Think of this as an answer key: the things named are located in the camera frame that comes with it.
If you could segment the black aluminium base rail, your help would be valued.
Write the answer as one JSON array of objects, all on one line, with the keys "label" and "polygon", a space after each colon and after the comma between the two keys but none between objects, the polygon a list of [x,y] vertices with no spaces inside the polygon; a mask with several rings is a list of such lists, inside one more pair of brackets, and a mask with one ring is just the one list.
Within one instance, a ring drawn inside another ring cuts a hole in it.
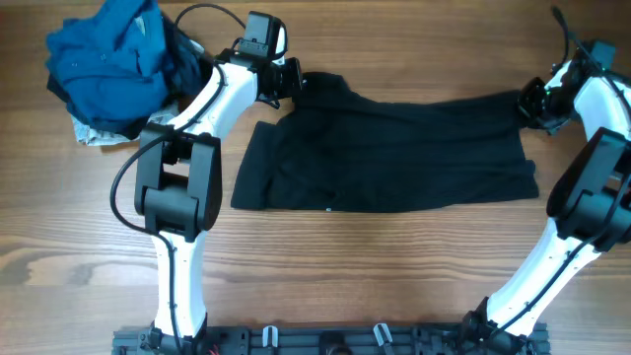
[{"label": "black aluminium base rail", "polygon": [[[180,354],[172,336],[150,328],[116,331],[111,354]],[[184,354],[507,354],[510,337],[497,336],[480,346],[481,338],[457,334],[457,323],[338,328],[250,329],[210,326],[192,350],[192,340],[181,340]],[[516,354],[551,354],[547,324],[537,323]]]}]

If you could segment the black polo shirt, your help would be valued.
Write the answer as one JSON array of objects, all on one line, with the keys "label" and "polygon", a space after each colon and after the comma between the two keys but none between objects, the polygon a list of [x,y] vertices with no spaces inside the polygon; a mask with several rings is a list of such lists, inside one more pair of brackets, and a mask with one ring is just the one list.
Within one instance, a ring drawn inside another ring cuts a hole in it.
[{"label": "black polo shirt", "polygon": [[236,209],[398,213],[532,199],[514,91],[434,104],[379,103],[311,72],[294,108],[251,135]]}]

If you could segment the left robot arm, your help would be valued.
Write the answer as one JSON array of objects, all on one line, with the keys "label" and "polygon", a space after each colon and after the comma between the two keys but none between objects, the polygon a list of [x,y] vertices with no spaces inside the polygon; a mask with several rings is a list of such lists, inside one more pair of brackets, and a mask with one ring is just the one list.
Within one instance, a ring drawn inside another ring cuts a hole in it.
[{"label": "left robot arm", "polygon": [[158,258],[151,331],[160,346],[184,347],[205,330],[201,258],[222,203],[222,140],[254,103],[288,98],[302,84],[296,58],[222,61],[182,113],[141,133],[134,203]]}]

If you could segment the white garment in pile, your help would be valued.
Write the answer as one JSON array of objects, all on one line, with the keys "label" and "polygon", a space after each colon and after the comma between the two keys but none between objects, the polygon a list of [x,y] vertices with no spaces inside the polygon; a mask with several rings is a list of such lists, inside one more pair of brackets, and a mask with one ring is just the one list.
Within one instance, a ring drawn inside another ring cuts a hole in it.
[{"label": "white garment in pile", "polygon": [[193,39],[169,44],[171,66],[165,71],[169,94],[162,105],[149,116],[131,121],[107,121],[95,118],[90,122],[71,113],[75,139],[86,146],[110,146],[136,140],[148,123],[168,123],[180,114],[179,101],[198,94],[212,72],[204,47]]}]

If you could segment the blue shirt on pile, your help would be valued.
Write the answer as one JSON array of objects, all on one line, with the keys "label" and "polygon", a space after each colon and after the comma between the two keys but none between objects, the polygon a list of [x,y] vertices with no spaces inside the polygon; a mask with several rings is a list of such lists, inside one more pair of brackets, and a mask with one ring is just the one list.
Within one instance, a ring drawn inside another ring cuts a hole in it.
[{"label": "blue shirt on pile", "polygon": [[97,129],[145,118],[169,95],[161,9],[151,0],[108,0],[96,15],[66,19],[46,36],[46,67],[66,107]]}]

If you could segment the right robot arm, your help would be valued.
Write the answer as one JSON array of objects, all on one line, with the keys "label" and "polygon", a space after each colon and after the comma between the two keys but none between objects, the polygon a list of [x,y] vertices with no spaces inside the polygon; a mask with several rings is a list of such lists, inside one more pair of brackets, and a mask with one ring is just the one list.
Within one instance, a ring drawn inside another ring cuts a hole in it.
[{"label": "right robot arm", "polygon": [[549,195],[541,238],[507,283],[466,315],[461,340],[517,352],[577,273],[630,241],[630,84],[598,69],[566,102],[587,144]]}]

